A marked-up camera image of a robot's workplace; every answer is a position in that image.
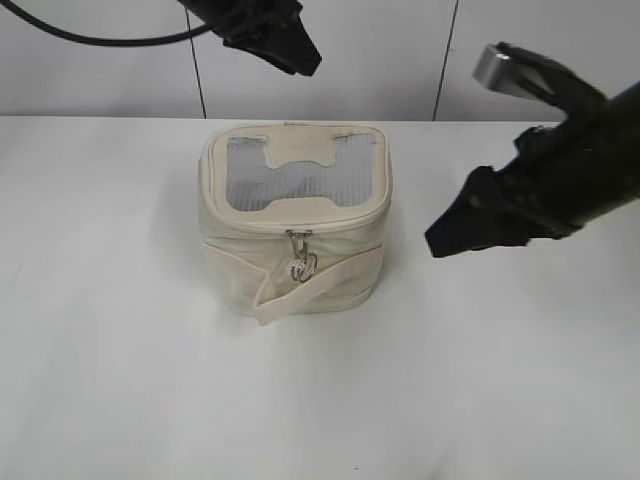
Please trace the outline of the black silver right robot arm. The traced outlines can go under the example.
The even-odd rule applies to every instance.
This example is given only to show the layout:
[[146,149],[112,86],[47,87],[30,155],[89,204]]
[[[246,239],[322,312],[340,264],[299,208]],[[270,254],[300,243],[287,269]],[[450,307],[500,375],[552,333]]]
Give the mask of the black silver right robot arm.
[[639,87],[532,127],[503,168],[475,168],[451,206],[425,231],[436,258],[534,239],[560,240],[639,197]]

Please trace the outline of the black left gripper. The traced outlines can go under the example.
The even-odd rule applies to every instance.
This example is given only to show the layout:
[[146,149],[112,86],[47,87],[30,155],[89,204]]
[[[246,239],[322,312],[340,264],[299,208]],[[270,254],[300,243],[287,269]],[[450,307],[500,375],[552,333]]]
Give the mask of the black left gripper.
[[181,1],[225,46],[289,74],[312,77],[322,56],[309,37],[298,1]]

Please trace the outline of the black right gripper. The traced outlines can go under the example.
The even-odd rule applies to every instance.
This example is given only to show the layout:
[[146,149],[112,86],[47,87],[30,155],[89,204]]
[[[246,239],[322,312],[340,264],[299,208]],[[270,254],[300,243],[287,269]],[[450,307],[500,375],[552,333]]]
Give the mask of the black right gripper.
[[637,89],[518,140],[512,162],[474,169],[426,230],[433,257],[566,238],[639,198]]

